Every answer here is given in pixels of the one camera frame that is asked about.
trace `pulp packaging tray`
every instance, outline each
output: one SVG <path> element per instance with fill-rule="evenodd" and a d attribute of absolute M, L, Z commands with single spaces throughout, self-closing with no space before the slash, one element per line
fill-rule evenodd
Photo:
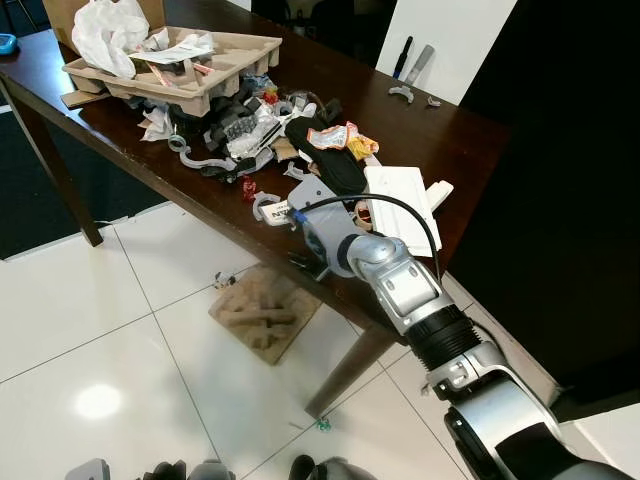
<path fill-rule="evenodd" d="M 129 99 L 141 96 L 180 105 L 184 113 L 203 116 L 209 111 L 213 97 L 231 96 L 240 86 L 240 73 L 262 75 L 269 67 L 278 65 L 281 38 L 243 35 L 240 33 L 207 32 L 181 27 L 166 27 L 172 47 L 192 33 L 212 33 L 214 53 L 203 63 L 213 72 L 205 75 L 186 67 L 186 74 L 176 77 L 174 86 L 166 87 L 153 73 L 139 73 L 132 79 L 119 78 L 92 67 L 83 58 L 67 63 L 62 70 L 71 75 L 79 90 L 98 93 L 105 87 L 114 97 Z M 161 28 L 149 32 L 159 32 Z"/>

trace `tile floor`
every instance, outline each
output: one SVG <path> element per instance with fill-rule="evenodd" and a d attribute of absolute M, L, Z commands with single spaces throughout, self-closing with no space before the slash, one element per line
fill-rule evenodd
<path fill-rule="evenodd" d="M 0 262 L 0 478 L 64 478 L 101 457 L 128 480 L 218 457 L 239 479 L 283 480 L 300 453 L 346 457 L 380 480 L 471 478 L 406 348 L 349 388 L 322 432 L 304 405 L 357 328 L 322 306 L 269 367 L 207 313 L 214 273 L 252 255 L 173 204 L 102 233 L 97 248 L 74 236 Z M 552 380 L 455 280 L 445 287 L 548 399 Z"/>

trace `wooden table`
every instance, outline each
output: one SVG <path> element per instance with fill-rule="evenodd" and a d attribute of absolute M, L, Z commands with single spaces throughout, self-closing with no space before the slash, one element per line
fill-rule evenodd
<path fill-rule="evenodd" d="M 407 105 L 402 97 L 387 94 L 398 83 L 391 77 L 230 3 L 183 0 L 165 5 L 170 25 L 283 37 L 280 66 L 269 72 L 277 85 L 311 90 L 325 101 L 339 98 L 344 119 L 380 143 L 378 157 L 384 165 L 417 166 L 426 185 L 438 180 L 452 183 L 455 190 L 436 215 L 444 271 L 506 143 L 503 127 L 445 102 L 439 109 L 425 109 L 427 96 L 417 90 L 413 104 Z M 309 255 L 301 234 L 256 222 L 251 205 L 241 201 L 239 185 L 223 185 L 185 168 L 165 142 L 140 142 L 139 112 L 115 98 L 69 111 L 60 95 L 74 87 L 60 67 L 76 56 L 56 42 L 51 30 L 23 37 L 19 44 L 19 52 L 0 57 L 0 89 L 91 245 L 98 245 L 102 238 L 44 119 L 277 268 L 364 330 L 307 406 L 311 415 L 321 414 L 394 342 L 404 343 L 366 284 L 336 276 L 317 283 L 291 265 L 288 251 Z M 206 154 L 204 147 L 194 148 L 192 158 L 207 158 Z M 297 182 L 282 175 L 284 168 L 271 165 L 255 174 L 259 189 L 286 197 Z"/>

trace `red object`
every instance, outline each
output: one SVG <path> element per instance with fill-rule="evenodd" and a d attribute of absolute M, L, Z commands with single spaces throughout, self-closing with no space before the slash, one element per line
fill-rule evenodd
<path fill-rule="evenodd" d="M 277 90 L 266 90 L 262 95 L 262 99 L 269 105 L 275 105 L 278 102 Z"/>
<path fill-rule="evenodd" d="M 251 203 L 255 200 L 256 182 L 249 175 L 242 176 L 242 200 Z"/>

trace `robotic arm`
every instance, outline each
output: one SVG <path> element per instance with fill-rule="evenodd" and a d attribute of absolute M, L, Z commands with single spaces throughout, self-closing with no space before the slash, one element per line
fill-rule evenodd
<path fill-rule="evenodd" d="M 496 345 L 480 340 L 438 279 L 401 240 L 356 227 L 341 203 L 313 208 L 310 201 L 331 197 L 313 176 L 289 195 L 307 244 L 334 273 L 369 283 L 427 369 L 430 387 L 451 403 L 445 423 L 477 479 L 631 478 L 571 454 L 551 412 Z"/>

